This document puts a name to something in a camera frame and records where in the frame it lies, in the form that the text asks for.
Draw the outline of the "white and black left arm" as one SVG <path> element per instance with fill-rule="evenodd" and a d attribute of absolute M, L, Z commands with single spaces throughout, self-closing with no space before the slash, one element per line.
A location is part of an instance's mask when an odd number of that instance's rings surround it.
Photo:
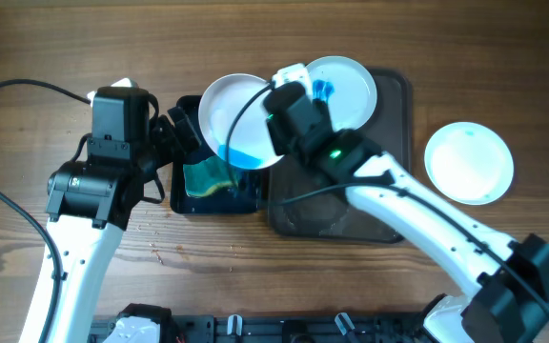
<path fill-rule="evenodd" d="M 86 160 L 64 163 L 48 182 L 47 233 L 60 254 L 55 272 L 45 252 L 21 333 L 36 342 L 89 336 L 105 273 L 144 186 L 159 168 L 196 151 L 200 140 L 188 115 L 175 107 L 159 115 L 155 97 L 129 78 L 91 93 L 92 125 Z"/>

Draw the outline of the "green and yellow sponge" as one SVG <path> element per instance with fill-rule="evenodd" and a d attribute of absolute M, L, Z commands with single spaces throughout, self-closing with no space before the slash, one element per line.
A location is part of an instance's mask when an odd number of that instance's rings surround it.
<path fill-rule="evenodd" d="M 232 187 L 227 164 L 218 156 L 211 156 L 199 163 L 183 166 L 185 191 L 189 197 L 203 198 Z"/>

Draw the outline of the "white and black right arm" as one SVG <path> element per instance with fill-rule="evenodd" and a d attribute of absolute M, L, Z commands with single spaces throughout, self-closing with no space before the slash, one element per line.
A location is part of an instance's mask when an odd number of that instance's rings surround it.
<path fill-rule="evenodd" d="M 270 86 L 263 101 L 278 155 L 290 155 L 321 192 L 399 232 L 458 285 L 426 311 L 436 342 L 531 342 L 549 323 L 549 244 L 518 242 L 452 206 L 356 130 L 334 131 L 327 104 L 298 82 Z"/>

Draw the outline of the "white plate with blue water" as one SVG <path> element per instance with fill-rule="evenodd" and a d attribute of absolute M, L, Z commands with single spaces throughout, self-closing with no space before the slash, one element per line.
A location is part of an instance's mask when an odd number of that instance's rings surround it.
<path fill-rule="evenodd" d="M 209 148 L 232 166 L 261 170 L 277 163 L 262 102 L 252 97 L 266 88 L 266 80 L 246 73 L 234 73 L 214 81 L 199 102 L 198 122 Z"/>

